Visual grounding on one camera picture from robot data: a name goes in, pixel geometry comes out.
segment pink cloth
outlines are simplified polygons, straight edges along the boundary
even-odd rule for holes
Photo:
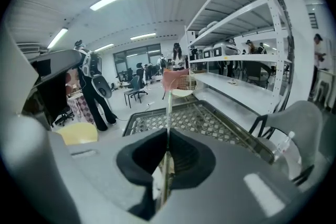
[[[180,76],[188,75],[189,74],[189,68],[188,69],[183,69],[183,70],[178,70],[178,71],[164,71],[163,72],[163,79],[162,79],[162,84],[164,91],[167,92],[169,90],[173,90],[177,88],[177,81],[176,83],[172,82],[179,78]]]

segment gray chair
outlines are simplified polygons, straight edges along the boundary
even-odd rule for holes
[[[311,102],[297,101],[281,112],[259,116],[249,130],[250,134],[253,133],[260,121],[258,138],[262,142],[270,139],[274,129],[278,129],[286,135],[290,131],[295,133],[293,142],[301,156],[302,172],[292,181],[296,185],[302,184],[314,168],[323,124],[321,111]],[[263,134],[265,127],[271,128]]]
[[[245,61],[244,67],[247,82],[251,82],[258,86],[265,84],[267,89],[268,79],[272,72],[271,68],[268,65],[258,61]],[[266,77],[262,76],[261,69],[266,70],[268,76]]]
[[[124,97],[125,97],[125,103],[127,105],[127,101],[126,101],[126,95],[128,96],[128,104],[130,105],[131,108],[131,102],[130,102],[130,97],[134,96],[135,101],[137,101],[137,98],[135,97],[136,94],[139,93],[140,91],[140,77],[139,76],[135,76],[132,80],[131,80],[131,85],[133,87],[132,90],[126,91],[124,93]]]

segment floor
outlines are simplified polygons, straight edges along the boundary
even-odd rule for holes
[[[132,108],[125,104],[123,93],[127,90],[128,89],[119,89],[113,91],[112,97],[108,100],[110,107],[112,108],[113,113],[117,115],[118,120],[115,125],[108,125],[109,129],[107,131],[99,131],[100,141],[109,141],[122,137],[126,124],[132,114],[146,110],[165,108],[167,106],[167,96],[164,100],[162,100],[164,90],[160,82],[155,82],[145,87],[148,95],[141,95],[142,103],[140,103],[138,99],[136,102],[134,99],[131,99]],[[186,102],[184,98],[174,99],[174,104],[184,102]],[[336,136],[334,131],[336,130],[336,116],[324,110],[322,107],[320,109],[322,111],[324,121],[320,148],[316,156],[316,164],[311,176],[300,186],[302,191],[310,188],[323,179],[334,159],[334,153],[336,152]],[[77,122],[77,119],[74,119],[74,121],[68,120],[66,125],[73,124],[75,122]],[[56,131],[58,128],[60,127],[55,126],[53,131]]]

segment yellow object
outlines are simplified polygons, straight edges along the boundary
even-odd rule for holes
[[[97,128],[88,122],[79,122],[63,127],[56,131],[64,140],[66,145],[85,144],[98,140]]]

